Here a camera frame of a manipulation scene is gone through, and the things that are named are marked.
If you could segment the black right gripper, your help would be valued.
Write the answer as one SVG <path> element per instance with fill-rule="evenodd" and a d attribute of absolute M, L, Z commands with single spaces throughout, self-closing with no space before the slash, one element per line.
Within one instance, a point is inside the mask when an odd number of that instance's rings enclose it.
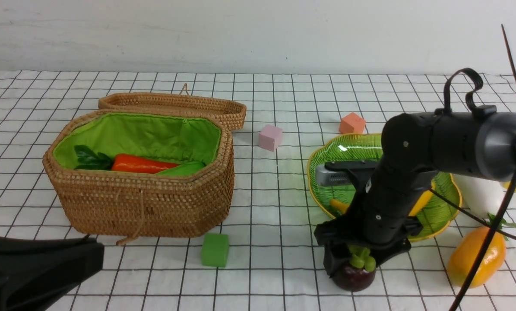
<path fill-rule="evenodd" d="M 404 174 L 372 168 L 345 169 L 343 173 L 356 189 L 349 209 L 317 225 L 314 232 L 319 246 L 324 246 L 323 267 L 329 278 L 349 264 L 347 244 L 370 249 L 377 267 L 408 253 L 408 238 L 424 228 L 410 211 L 437 175 L 437 171 Z"/>

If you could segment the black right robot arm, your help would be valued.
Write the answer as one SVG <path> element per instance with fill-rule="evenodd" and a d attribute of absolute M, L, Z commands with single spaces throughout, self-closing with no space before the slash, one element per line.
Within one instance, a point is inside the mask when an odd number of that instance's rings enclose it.
<path fill-rule="evenodd" d="M 410 250 L 408 238 L 420 234 L 422 224 L 409 213 L 439 173 L 495 181 L 516 174 L 511 112 L 400 114 L 385 124 L 380 144 L 381 155 L 316 167 L 317 185 L 356 190 L 349 210 L 314 232 L 330 277 L 349 265 L 351 245 L 368 248 L 377 266 Z"/>

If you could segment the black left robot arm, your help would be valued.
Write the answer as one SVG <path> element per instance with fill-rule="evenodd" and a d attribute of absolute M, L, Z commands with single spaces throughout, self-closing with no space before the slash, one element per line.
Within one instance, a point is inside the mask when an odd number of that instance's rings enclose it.
<path fill-rule="evenodd" d="M 45 311 L 103 268 L 96 239 L 0 237 L 0 311 Z"/>

